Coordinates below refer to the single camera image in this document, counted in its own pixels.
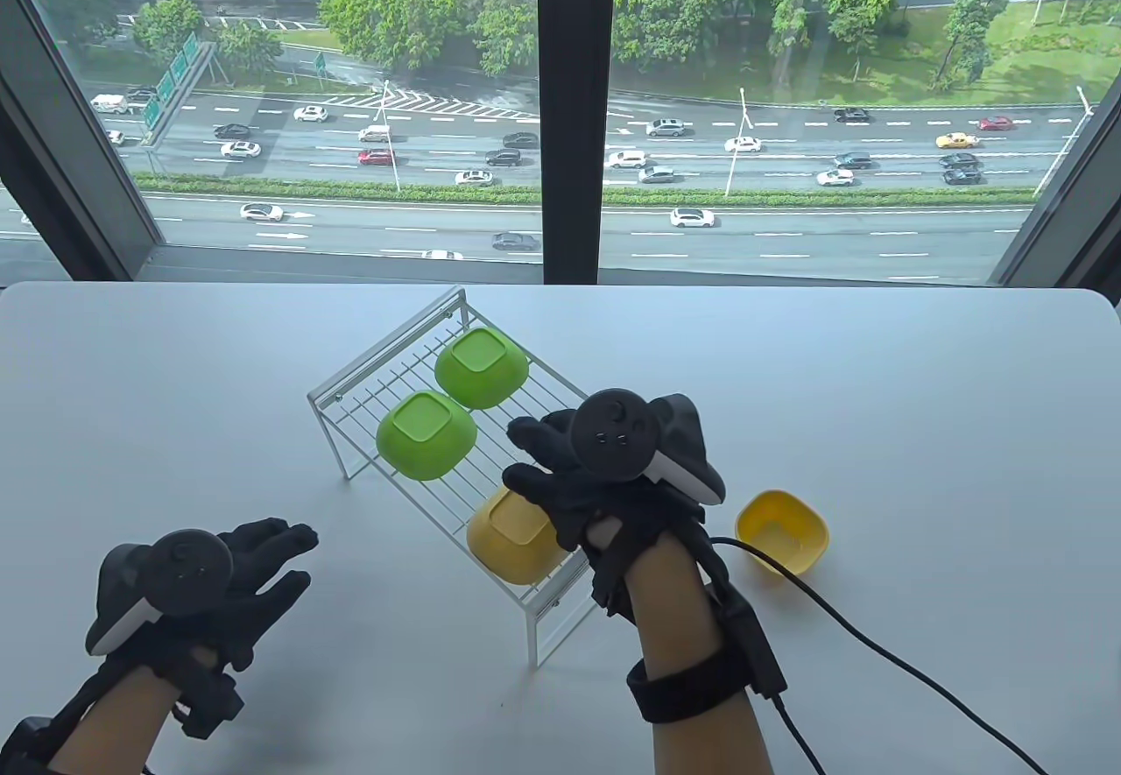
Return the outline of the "person's left hand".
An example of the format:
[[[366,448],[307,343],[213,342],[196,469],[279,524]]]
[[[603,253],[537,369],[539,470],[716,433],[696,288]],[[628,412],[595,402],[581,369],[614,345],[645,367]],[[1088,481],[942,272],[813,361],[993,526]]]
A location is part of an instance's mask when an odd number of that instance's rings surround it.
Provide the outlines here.
[[[112,676],[143,666],[167,680],[180,692],[183,732],[207,739],[240,714],[235,673],[308,590],[311,575],[291,561],[318,545],[311,526],[266,518],[117,546],[99,570],[85,648]]]

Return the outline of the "person's right hand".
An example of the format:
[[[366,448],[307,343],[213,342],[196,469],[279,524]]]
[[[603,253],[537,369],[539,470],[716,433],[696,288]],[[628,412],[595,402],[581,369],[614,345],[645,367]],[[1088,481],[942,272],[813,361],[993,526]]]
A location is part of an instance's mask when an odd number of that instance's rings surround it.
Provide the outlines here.
[[[594,571],[592,596],[610,616],[636,622],[629,576],[647,576],[675,610],[686,602],[708,612],[711,600],[693,553],[700,546],[703,508],[667,483],[639,477],[608,482],[591,474],[571,448],[575,410],[507,426],[515,448],[532,456],[504,468],[502,483],[540,507],[560,548],[581,548]]]

